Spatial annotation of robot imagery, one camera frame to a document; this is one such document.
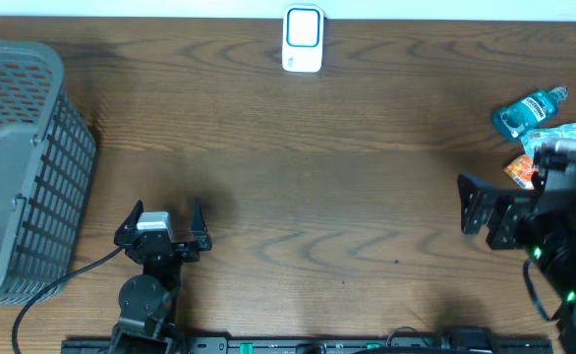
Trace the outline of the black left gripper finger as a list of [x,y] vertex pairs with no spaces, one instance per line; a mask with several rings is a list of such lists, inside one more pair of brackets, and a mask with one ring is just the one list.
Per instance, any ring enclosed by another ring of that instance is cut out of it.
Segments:
[[202,216],[202,203],[200,199],[195,199],[191,234],[200,251],[210,251],[212,249],[212,240]]
[[119,231],[131,231],[137,228],[138,221],[144,212],[144,204],[142,200],[137,200],[129,215],[122,222]]

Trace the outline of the orange tissue pack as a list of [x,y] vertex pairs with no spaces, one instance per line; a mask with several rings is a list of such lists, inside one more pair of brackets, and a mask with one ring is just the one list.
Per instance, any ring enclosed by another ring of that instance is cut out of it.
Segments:
[[536,172],[533,160],[527,154],[522,154],[503,168],[503,171],[522,189],[534,188],[532,177]]

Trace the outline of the pale green wipes pack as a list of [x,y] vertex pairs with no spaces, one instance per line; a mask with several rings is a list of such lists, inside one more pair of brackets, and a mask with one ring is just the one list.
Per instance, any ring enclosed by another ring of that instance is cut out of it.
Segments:
[[548,139],[576,139],[576,122],[554,128],[533,129],[521,138],[525,153],[533,158],[535,149]]

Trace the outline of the teal plastic bottle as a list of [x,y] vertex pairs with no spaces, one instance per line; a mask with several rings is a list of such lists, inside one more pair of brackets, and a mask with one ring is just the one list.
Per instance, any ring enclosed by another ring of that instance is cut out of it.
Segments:
[[517,142],[531,130],[545,123],[559,112],[568,96],[567,87],[549,91],[537,90],[515,103],[498,109],[491,121],[509,142]]

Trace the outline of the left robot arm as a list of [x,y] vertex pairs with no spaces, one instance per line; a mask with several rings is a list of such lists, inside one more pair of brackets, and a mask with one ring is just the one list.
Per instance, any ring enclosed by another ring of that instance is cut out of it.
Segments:
[[188,342],[176,328],[177,297],[182,288],[181,267],[195,263],[212,249],[201,202],[195,201],[191,241],[175,242],[166,211],[146,211],[138,201],[116,230],[114,244],[143,267],[127,280],[118,295],[121,310],[107,351],[113,354],[186,353]]

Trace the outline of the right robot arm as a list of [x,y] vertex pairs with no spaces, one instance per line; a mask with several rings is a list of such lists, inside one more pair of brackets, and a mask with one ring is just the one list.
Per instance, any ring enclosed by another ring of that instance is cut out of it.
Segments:
[[[486,227],[491,250],[527,253],[523,273],[531,301],[545,321],[556,323],[563,350],[576,353],[576,185],[553,188],[548,180],[534,178],[538,185],[533,190],[506,190],[459,175],[461,230],[476,235]],[[561,298],[552,316],[532,284],[531,266]]]

